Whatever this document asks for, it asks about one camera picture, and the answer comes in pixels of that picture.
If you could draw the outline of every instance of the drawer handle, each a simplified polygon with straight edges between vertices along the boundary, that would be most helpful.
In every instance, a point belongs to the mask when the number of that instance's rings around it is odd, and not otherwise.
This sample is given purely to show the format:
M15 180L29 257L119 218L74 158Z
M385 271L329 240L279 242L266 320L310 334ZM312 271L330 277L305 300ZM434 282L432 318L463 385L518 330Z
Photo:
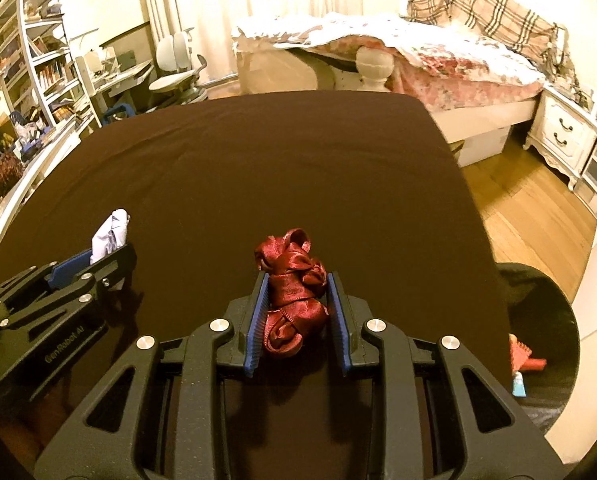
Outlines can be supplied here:
M563 126L564 130L567 130L569 132L572 131L572 126L565 126L565 124L563 124L563 119L559 118L559 122L561 123L561 126Z
M557 140L557 142L561 146L567 146L567 141L566 140L559 140L559 134L557 134L556 132L554 132L554 138Z

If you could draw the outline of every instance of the white cloth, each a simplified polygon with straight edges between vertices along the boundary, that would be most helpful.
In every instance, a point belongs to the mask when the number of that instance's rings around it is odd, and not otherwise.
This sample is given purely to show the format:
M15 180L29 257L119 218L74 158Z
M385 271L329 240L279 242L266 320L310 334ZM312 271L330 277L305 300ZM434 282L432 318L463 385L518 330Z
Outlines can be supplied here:
M357 44L354 38L381 40L387 47L397 49L413 66L424 68L432 75L449 77L437 70L436 62L447 59L473 61L472 67L462 69L462 78L511 86L543 83L544 75L520 54L504 44L483 36L466 36L449 28L406 22L396 14L347 16L330 12L323 18L310 20L305 16L265 17L248 16L235 23L232 30L234 49L252 48L252 41L271 44L274 48L313 48L341 38L351 38L347 49Z
M108 254L123 247L128 237L130 215L125 209L117 209L103 222L92 238L92 256L90 265L95 264Z

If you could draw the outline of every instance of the white chair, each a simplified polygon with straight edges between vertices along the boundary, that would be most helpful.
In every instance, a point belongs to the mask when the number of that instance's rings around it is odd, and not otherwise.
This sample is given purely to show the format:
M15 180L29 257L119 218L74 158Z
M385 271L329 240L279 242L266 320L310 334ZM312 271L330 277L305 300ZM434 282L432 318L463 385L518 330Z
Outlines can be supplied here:
M203 101L208 98L208 91L205 88L198 88L198 74L207 67L208 63L203 56L197 56L200 67L192 70L192 49L190 47L191 37L188 29L184 32L176 32L173 36L166 36L158 42L156 48L156 63L163 72L171 72L160 77L149 89L154 93L173 92L174 95L161 103L158 108L166 107L174 103L188 104Z

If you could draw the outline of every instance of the red satin ribbon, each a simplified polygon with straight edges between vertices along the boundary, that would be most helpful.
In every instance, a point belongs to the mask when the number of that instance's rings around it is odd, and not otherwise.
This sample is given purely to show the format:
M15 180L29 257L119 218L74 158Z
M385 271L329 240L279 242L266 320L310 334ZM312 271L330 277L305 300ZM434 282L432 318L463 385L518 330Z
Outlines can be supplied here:
M274 357L296 354L303 339L327 321L327 309L315 299L325 292L325 268L307 254L310 246L303 229L292 229L267 237L254 251L259 270L270 275L263 346Z

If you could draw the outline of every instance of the desk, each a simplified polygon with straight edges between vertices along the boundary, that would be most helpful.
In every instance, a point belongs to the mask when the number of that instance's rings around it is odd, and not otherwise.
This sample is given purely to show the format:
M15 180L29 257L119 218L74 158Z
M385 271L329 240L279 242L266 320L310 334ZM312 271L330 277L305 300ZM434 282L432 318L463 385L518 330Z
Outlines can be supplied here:
M506 386L509 322L479 213L416 99L305 91L171 107L83 139L0 244L0 283L85 249L112 210L131 215L128 317L72 370L75 404L139 335L189 335L249 294L254 248L302 227L311 253L376 316L427 340L453 334ZM371 384L328 345L227 381L234 478L365 478ZM288 455L288 429L291 453Z
M122 94L123 102L127 103L135 110L136 108L134 107L130 89L143 83L153 71L154 63L152 60L144 61L143 63L139 63L132 68L120 72L114 79L99 86L94 94L94 100L99 107L99 113L104 113L108 108L104 97L106 92L110 97Z

